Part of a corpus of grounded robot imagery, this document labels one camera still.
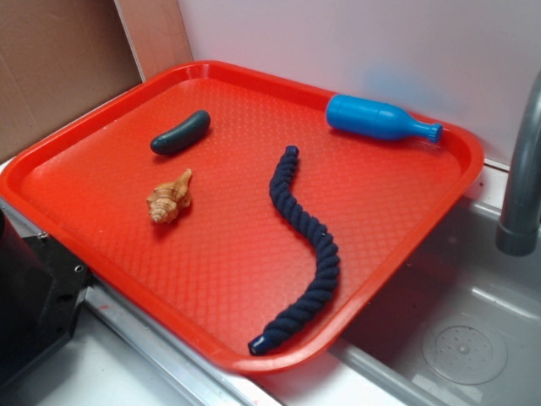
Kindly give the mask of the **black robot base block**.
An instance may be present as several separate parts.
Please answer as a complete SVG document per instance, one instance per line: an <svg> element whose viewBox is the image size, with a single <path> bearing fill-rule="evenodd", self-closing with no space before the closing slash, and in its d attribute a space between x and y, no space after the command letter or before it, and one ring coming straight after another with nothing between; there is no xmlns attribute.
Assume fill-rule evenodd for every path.
<svg viewBox="0 0 541 406"><path fill-rule="evenodd" d="M1 214L1 388L71 340L89 279L55 238L23 238Z"/></svg>

